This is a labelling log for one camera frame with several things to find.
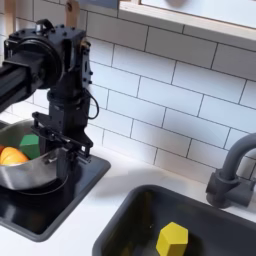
sink basin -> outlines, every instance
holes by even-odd
[[[93,247],[93,256],[157,256],[160,230],[189,230],[185,256],[255,256],[256,224],[158,186],[127,196]]]

tile wall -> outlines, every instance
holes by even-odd
[[[65,2],[17,1],[18,28],[41,18],[64,23]],[[90,90],[101,111],[86,130],[95,143],[207,183],[231,146],[256,132],[255,42],[90,5],[81,6],[79,28],[92,43]],[[12,123],[47,107],[46,91],[37,91],[0,119]],[[256,150],[239,175],[254,177],[255,164]]]

orange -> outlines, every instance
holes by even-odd
[[[25,163],[28,160],[29,159],[22,152],[11,147],[5,148],[0,157],[0,163],[2,165]]]

green cube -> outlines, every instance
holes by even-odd
[[[25,135],[20,143],[20,151],[30,160],[39,157],[39,137],[34,134]]]

yellow cube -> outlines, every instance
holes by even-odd
[[[188,230],[171,222],[161,229],[156,249],[160,256],[183,256],[188,244]]]

